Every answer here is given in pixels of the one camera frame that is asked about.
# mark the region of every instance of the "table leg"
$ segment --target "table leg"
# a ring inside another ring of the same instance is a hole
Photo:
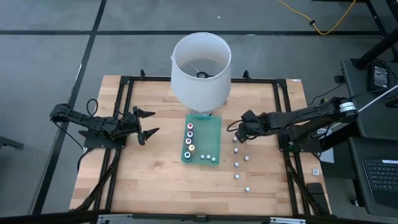
[[[22,149],[24,147],[23,143],[0,136],[0,148],[2,146],[11,146],[16,149]]]

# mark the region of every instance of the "black clamp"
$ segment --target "black clamp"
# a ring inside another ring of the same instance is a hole
[[[243,78],[245,78],[247,82],[251,79],[250,75],[249,75],[249,71],[247,71],[247,70],[244,71]]]

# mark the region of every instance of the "keyboard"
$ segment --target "keyboard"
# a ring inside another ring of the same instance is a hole
[[[381,205],[398,208],[398,161],[364,160],[363,166],[373,200]]]

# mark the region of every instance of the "black stand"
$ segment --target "black stand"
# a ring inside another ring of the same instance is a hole
[[[389,47],[398,41],[398,28],[394,29],[389,35],[382,39],[376,46],[370,49],[359,60],[353,62],[355,68],[364,70],[369,63],[385,52]]]

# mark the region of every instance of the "green tray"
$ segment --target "green tray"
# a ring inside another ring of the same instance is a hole
[[[195,152],[191,156],[190,161],[184,157],[184,153],[188,151],[188,146],[185,144],[187,138],[188,124],[193,124],[193,145]],[[203,116],[197,114],[188,114],[185,120],[185,131],[182,143],[181,160],[186,164],[201,164],[201,165],[218,165],[220,161],[220,144],[221,144],[221,118],[219,116]],[[216,161],[211,158],[201,159],[200,156],[210,155],[215,157]]]

